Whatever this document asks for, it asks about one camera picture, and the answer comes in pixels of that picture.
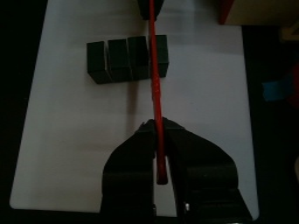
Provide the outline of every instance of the red stick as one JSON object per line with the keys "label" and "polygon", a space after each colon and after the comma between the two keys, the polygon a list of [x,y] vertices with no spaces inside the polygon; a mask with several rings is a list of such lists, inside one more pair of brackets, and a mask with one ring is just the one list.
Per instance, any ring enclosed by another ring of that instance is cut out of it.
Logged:
{"label": "red stick", "polygon": [[154,99],[154,120],[158,134],[156,150],[156,184],[166,185],[167,170],[164,157],[164,124],[162,113],[162,89],[158,69],[156,39],[155,39],[155,0],[150,0],[150,47],[151,47],[151,76],[152,76],[152,99]]}

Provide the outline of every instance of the black foam block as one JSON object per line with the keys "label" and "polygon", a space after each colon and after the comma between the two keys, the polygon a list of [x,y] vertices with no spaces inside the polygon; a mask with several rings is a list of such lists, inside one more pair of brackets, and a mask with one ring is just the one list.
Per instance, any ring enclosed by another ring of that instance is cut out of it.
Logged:
{"label": "black foam block", "polygon": [[162,78],[164,78],[167,75],[167,70],[170,65],[166,35],[156,35],[156,54],[158,54],[159,75]]}
{"label": "black foam block", "polygon": [[98,84],[112,82],[108,75],[104,41],[88,43],[88,74]]}
{"label": "black foam block", "polygon": [[128,38],[127,45],[134,80],[139,81],[148,79],[148,51],[146,37]]}
{"label": "black foam block", "polygon": [[126,39],[108,41],[108,64],[115,82],[132,80]]}

